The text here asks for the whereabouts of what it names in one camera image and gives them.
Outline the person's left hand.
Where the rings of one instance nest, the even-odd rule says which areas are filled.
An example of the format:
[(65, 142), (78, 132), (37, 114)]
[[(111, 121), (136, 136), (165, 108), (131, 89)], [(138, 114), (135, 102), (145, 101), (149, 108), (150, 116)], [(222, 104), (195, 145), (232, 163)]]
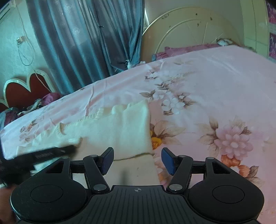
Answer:
[(16, 185), (11, 187), (3, 187), (0, 192), (0, 220), (2, 224), (14, 224), (16, 223), (16, 218), (12, 212), (10, 204), (10, 196)]

